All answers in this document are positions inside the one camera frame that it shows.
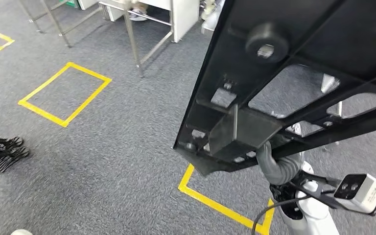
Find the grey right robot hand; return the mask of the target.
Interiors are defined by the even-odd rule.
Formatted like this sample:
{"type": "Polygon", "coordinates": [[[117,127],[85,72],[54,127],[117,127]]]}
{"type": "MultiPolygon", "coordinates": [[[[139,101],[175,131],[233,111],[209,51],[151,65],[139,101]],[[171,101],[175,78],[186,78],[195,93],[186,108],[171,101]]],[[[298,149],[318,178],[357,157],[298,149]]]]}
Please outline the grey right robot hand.
{"type": "Polygon", "coordinates": [[[271,184],[276,184],[279,179],[279,166],[272,157],[272,148],[269,141],[256,151],[256,159],[267,181],[271,184]]]}

